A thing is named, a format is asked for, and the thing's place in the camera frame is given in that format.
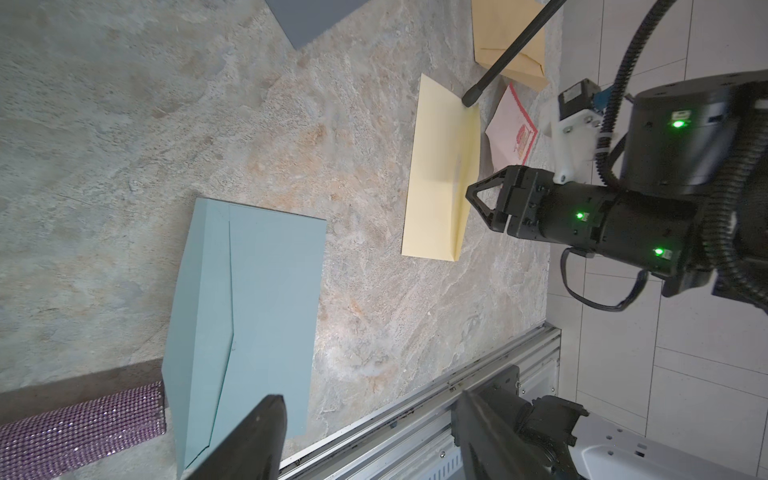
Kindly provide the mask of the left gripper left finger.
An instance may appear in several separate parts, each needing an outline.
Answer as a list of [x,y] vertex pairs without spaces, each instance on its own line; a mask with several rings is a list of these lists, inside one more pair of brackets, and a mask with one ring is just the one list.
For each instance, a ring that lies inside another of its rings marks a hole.
[[287,411],[283,396],[267,395],[189,479],[277,479],[286,431]]

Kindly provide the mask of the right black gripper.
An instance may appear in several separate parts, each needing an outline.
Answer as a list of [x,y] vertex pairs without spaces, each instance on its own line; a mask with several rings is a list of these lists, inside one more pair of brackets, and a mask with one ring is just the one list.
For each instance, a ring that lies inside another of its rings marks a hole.
[[[509,166],[467,187],[465,198],[494,232],[517,239],[543,239],[540,210],[551,192],[554,174],[526,166]],[[483,191],[502,188],[497,208],[479,196]]]

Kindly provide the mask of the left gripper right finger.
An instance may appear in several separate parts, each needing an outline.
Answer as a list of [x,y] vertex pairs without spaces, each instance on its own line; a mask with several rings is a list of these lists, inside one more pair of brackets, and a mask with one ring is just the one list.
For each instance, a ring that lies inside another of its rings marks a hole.
[[518,434],[532,406],[503,389],[464,391],[451,412],[468,479],[538,479],[540,461]]

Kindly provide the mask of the cream yellow envelope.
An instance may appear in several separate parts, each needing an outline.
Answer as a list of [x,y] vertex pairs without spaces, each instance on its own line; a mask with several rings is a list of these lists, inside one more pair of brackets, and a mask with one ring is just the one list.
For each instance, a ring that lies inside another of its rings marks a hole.
[[430,77],[420,79],[401,253],[459,259],[479,174],[481,118]]

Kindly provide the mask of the white and pink letter paper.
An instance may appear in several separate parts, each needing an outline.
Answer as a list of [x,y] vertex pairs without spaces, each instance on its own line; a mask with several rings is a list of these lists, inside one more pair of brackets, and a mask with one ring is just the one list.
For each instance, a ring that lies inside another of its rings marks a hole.
[[538,130],[512,85],[506,87],[485,134],[495,172],[527,163]]

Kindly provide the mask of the teal blue envelope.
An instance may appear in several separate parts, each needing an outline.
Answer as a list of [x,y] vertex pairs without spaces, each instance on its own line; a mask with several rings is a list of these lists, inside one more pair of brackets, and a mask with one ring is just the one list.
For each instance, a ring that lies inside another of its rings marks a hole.
[[322,219],[196,200],[162,363],[179,471],[268,395],[306,432],[325,238]]

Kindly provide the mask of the tan kraft envelope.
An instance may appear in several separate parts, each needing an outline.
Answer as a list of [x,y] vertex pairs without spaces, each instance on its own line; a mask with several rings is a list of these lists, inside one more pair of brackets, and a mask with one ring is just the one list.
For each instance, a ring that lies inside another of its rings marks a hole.
[[[475,62],[490,68],[542,9],[543,5],[534,0],[472,0]],[[545,63],[546,33],[541,29],[501,75],[541,92],[549,84]]]

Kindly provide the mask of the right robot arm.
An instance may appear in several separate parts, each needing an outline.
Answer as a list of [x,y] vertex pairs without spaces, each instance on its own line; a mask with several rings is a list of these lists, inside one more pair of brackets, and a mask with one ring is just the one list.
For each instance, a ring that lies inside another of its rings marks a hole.
[[665,297],[710,286],[715,296],[767,306],[767,74],[747,71],[669,83],[632,99],[626,89],[651,35],[671,8],[648,11],[623,56],[606,103],[583,81],[555,103],[557,168],[512,165],[470,185],[467,201],[489,229],[633,266]]

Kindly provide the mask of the dark grey envelope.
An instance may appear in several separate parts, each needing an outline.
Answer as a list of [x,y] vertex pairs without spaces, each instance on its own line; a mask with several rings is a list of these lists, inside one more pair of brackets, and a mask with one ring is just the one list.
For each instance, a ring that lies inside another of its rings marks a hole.
[[266,0],[291,45],[299,50],[366,0]]

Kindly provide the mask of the black perforated music stand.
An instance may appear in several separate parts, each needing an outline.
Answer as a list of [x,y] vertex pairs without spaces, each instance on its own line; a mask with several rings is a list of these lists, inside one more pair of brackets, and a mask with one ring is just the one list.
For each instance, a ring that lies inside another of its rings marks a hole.
[[464,106],[473,106],[496,78],[503,77],[501,75],[503,69],[541,29],[545,29],[546,24],[563,7],[564,3],[562,1],[548,1],[542,5],[543,9],[535,19],[490,68],[485,68],[486,72],[480,80],[463,94],[462,103]]

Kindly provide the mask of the glittery purple microphone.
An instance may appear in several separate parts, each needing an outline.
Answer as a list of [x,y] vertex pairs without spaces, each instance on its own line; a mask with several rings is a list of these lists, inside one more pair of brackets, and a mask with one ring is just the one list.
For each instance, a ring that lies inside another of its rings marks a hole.
[[54,479],[166,431],[160,381],[45,412],[1,427],[1,477]]

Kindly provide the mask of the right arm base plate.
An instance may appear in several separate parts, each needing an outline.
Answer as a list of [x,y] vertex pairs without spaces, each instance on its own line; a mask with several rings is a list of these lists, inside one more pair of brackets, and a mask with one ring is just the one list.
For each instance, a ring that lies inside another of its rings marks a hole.
[[[482,393],[503,389],[519,396],[518,380],[519,368],[512,365],[468,390]],[[552,395],[527,402],[532,406],[532,411],[522,419],[518,434],[540,461],[538,479],[580,479],[582,475],[569,449],[576,445],[577,438],[573,430],[578,420],[588,415],[587,410],[580,404]]]

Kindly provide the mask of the aluminium rail frame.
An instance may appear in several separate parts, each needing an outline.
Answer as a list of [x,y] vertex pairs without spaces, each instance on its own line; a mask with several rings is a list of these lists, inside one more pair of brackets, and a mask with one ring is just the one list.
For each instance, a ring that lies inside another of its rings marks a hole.
[[531,400],[559,385],[560,329],[544,324],[281,463],[282,479],[459,479],[451,411],[490,387]]

